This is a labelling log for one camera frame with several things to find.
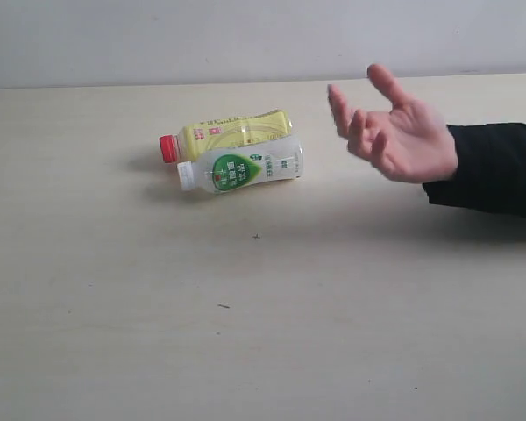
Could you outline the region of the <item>black sleeved forearm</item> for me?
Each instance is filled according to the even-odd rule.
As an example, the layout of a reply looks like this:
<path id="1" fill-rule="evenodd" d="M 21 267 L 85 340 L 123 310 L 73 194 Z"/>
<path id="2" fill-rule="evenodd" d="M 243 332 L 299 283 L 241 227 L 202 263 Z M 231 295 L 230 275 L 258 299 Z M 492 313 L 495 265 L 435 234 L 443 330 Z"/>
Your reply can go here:
<path id="1" fill-rule="evenodd" d="M 423 185 L 435 205 L 526 218 L 526 124 L 450 125 L 458 168 Z"/>

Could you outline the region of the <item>person's open bare hand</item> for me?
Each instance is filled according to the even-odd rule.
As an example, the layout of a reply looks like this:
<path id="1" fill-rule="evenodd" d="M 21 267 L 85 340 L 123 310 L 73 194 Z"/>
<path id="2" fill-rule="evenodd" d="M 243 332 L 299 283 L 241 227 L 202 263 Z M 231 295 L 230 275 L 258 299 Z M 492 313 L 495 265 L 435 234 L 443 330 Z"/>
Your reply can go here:
<path id="1" fill-rule="evenodd" d="M 405 91 L 384 66 L 372 64 L 367 77 L 392 105 L 390 111 L 352 110 L 338 87 L 328 86 L 328 101 L 338 136 L 352 155 L 388 180 L 423 184 L 450 179 L 458 154 L 443 117 Z"/>

